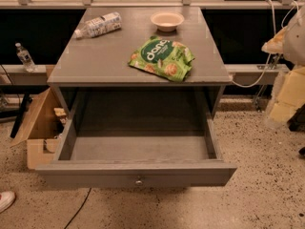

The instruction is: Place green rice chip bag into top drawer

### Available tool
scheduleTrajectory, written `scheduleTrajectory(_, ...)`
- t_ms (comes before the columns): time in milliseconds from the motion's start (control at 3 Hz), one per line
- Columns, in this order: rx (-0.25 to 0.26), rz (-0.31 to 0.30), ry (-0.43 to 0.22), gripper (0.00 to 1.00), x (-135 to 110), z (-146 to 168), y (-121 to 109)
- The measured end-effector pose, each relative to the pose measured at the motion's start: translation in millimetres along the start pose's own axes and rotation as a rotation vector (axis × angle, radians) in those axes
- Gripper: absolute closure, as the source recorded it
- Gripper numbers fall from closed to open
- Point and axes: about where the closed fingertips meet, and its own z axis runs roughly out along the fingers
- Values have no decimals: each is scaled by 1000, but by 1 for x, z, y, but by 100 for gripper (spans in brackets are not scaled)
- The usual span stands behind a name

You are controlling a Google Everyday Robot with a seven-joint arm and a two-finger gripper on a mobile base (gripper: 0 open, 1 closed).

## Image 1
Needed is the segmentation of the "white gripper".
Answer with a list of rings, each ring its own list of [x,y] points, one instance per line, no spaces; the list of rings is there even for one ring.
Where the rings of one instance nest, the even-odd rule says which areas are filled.
[[[302,6],[261,50],[266,53],[283,53],[295,65],[305,65],[305,6]],[[266,109],[270,125],[287,123],[305,104],[305,67],[295,66],[288,73],[280,72],[275,79],[272,99]]]

